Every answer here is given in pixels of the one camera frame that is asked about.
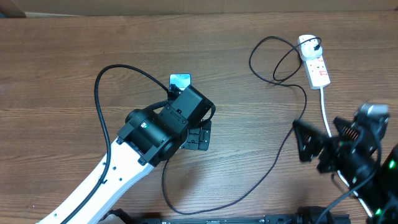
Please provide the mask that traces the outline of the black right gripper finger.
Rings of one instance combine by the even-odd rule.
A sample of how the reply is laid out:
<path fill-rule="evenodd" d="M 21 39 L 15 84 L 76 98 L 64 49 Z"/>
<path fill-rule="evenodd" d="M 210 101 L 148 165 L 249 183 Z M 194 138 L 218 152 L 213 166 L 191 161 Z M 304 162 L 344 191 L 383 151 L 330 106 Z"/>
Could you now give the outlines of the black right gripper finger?
<path fill-rule="evenodd" d="M 295 119 L 292 126 L 297 140 L 300 161 L 311 162 L 324 148 L 329 138 L 328 135 L 301 119 Z"/>
<path fill-rule="evenodd" d="M 356 141 L 359 138 L 360 130 L 354 123 L 336 117 L 333 124 L 338 132 L 338 139 L 342 141 Z"/>

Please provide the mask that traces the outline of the Samsung Galaxy smartphone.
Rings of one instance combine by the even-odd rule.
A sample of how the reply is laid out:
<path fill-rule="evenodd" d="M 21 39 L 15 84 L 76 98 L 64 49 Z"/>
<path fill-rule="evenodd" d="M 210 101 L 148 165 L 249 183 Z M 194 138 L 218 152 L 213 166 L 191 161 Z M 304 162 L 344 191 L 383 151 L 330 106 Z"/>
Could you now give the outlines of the Samsung Galaxy smartphone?
<path fill-rule="evenodd" d="M 170 91 L 184 91 L 191 84 L 192 79 L 189 73 L 174 73 L 169 76 Z"/>

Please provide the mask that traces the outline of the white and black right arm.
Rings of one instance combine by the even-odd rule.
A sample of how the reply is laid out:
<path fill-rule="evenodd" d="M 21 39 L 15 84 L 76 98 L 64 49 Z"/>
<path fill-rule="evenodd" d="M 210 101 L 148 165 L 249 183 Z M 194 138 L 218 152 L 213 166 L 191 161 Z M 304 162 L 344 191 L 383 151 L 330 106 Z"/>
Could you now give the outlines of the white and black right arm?
<path fill-rule="evenodd" d="M 368 206 L 368 223 L 397 223 L 397 149 L 381 160 L 381 141 L 386 133 L 389 114 L 357 113 L 349 122 L 336 117 L 338 134 L 329 137 L 301 120 L 293 122 L 299 158 L 310 162 L 319 159 L 320 173 L 339 172 L 349 190 L 332 202 L 316 220 L 330 220 L 329 211 L 351 194 Z"/>

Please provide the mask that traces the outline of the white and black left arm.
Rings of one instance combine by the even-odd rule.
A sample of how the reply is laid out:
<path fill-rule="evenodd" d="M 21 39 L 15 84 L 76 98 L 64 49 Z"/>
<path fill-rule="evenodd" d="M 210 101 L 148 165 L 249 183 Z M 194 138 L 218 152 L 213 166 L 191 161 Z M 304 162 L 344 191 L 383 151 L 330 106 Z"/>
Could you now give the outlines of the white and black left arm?
<path fill-rule="evenodd" d="M 165 100 L 131 111 L 110 151 L 42 223 L 98 223 L 135 183 L 170 159 L 191 129 L 210 121 L 215 105 L 191 85 Z"/>

